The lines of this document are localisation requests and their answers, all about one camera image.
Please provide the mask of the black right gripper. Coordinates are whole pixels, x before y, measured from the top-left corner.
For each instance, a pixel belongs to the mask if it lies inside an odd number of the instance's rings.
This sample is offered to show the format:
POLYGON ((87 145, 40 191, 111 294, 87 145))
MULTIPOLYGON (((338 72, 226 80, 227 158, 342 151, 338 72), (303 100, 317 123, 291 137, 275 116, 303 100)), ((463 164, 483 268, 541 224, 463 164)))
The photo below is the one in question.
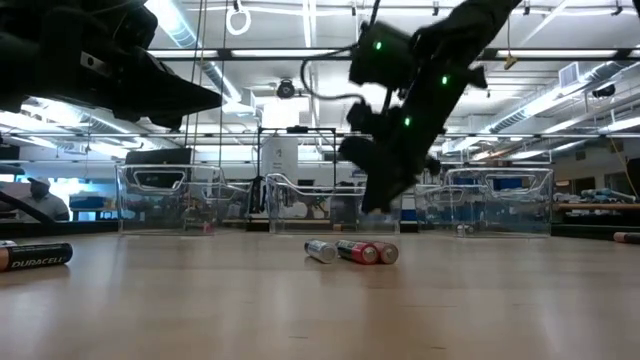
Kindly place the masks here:
POLYGON ((355 103, 346 120, 360 136, 346 137, 339 153, 368 174, 363 213, 387 213, 392 201, 417 184, 424 170, 440 173, 441 162, 428 154, 441 134, 440 122, 416 119, 398 106, 376 113, 366 102, 355 103))

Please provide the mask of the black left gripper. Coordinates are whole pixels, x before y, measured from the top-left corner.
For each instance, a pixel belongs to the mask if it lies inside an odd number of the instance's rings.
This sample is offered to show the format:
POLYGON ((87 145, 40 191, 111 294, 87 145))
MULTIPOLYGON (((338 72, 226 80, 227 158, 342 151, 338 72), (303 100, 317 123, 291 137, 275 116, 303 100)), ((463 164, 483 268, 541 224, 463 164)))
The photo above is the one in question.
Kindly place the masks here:
POLYGON ((176 130, 184 115, 219 108, 221 94, 148 52, 157 26, 142 1, 2 2, 2 110, 38 97, 176 130))

